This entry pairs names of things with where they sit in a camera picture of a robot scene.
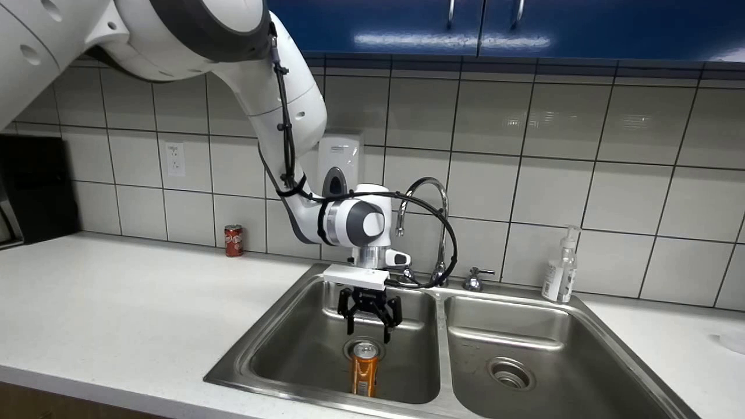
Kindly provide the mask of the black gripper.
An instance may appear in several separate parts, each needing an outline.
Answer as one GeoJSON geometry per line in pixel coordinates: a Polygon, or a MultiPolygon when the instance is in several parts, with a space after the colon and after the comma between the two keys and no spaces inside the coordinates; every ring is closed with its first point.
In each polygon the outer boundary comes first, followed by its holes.
{"type": "Polygon", "coordinates": [[[338,312],[345,317],[346,334],[354,333],[356,312],[372,312],[384,323],[384,345],[391,341],[391,325],[402,322],[401,297],[387,291],[345,286],[338,297],[338,312]]]}

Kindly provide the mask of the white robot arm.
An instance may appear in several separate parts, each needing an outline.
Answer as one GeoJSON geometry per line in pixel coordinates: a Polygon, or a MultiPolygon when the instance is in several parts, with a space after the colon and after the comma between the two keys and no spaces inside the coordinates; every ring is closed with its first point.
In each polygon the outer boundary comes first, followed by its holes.
{"type": "Polygon", "coordinates": [[[204,135],[207,95],[178,84],[219,82],[256,135],[262,175],[307,244],[346,247],[339,314],[401,323],[384,291],[394,262],[391,190],[362,183],[342,196],[307,187],[297,156],[326,131],[326,103],[299,49],[266,0],[0,0],[0,126],[14,124],[83,54],[148,82],[153,126],[204,135]]]}

